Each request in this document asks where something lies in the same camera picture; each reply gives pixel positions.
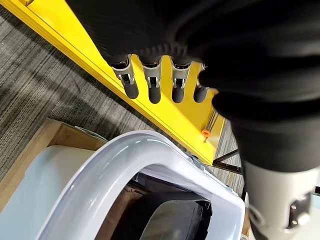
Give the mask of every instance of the metal rod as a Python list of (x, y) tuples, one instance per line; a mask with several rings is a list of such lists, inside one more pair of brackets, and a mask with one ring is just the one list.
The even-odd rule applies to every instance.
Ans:
[(222, 162), (222, 161), (224, 161), (226, 159), (229, 159), (229, 158), (231, 158), (231, 157), (233, 157), (234, 155), (237, 155), (237, 154), (239, 154), (239, 150), (238, 149), (233, 150), (231, 152), (228, 152), (227, 154), (214, 159), (213, 162), (214, 163), (220, 163), (220, 162)]
[(234, 165), (226, 164), (223, 162), (215, 162), (215, 161), (213, 161), (212, 166), (215, 168), (218, 168), (218, 169), (222, 169), (222, 170), (226, 170), (226, 171), (235, 173), (235, 174), (243, 175), (240, 166), (234, 166)]

